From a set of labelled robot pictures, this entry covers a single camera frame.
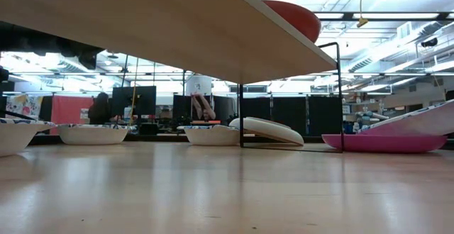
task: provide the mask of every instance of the ceiling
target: ceiling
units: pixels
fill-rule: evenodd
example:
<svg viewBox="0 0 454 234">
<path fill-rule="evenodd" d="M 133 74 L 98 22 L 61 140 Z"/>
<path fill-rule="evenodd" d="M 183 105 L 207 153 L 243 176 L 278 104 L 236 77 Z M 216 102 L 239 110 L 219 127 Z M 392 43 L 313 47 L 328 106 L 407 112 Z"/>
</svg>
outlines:
<svg viewBox="0 0 454 234">
<path fill-rule="evenodd" d="M 311 11 L 322 12 L 346 12 L 354 11 L 359 12 L 360 9 L 364 12 L 373 11 L 396 11 L 396 12 L 437 12 L 437 11 L 454 11 L 454 0 L 279 0 L 288 1 L 294 4 L 303 6 Z M 365 24 L 361 28 L 357 28 L 358 22 L 352 21 L 324 21 L 322 22 L 322 30 L 317 40 L 317 45 L 325 43 L 337 42 L 340 45 L 340 58 L 341 67 L 343 72 L 348 72 L 348 67 L 357 63 L 361 57 L 370 55 L 371 52 L 377 51 L 376 49 L 383 48 L 389 45 L 397 37 L 398 27 L 404 25 L 403 21 L 374 21 Z M 412 22 L 412 26 L 420 28 L 428 22 Z M 427 54 L 440 50 L 446 46 L 451 45 L 451 39 L 454 38 L 450 33 L 453 30 L 443 31 L 445 34 L 438 34 L 440 39 L 439 45 L 432 48 L 421 48 L 419 52 L 415 44 L 405 44 L 404 47 L 397 50 L 394 54 L 387 55 L 380 58 L 381 61 L 375 61 L 367 68 L 364 67 L 356 72 L 383 72 L 390 67 L 400 65 L 401 63 L 408 62 L 414 58 L 420 57 L 421 54 Z M 330 56 L 335 57 L 335 48 L 324 48 Z M 180 87 L 183 80 L 181 69 L 166 66 L 162 63 L 155 63 L 150 60 L 138 59 L 133 56 L 126 56 L 121 53 L 112 53 L 107 50 L 100 52 L 97 55 L 97 69 L 96 72 L 121 72 L 125 67 L 127 58 L 128 71 L 134 72 L 135 66 L 138 64 L 138 72 L 142 73 L 156 73 L 154 80 L 166 82 L 165 86 Z M 419 63 L 412 65 L 411 71 L 418 67 Z M 185 79 L 193 75 L 188 72 Z M 134 76 L 127 76 L 127 81 L 132 81 Z M 153 78 L 150 76 L 138 76 L 138 85 L 149 85 Z M 335 84 L 335 77 L 318 77 L 313 76 L 311 79 L 315 85 L 325 86 L 327 84 Z"/>
</svg>

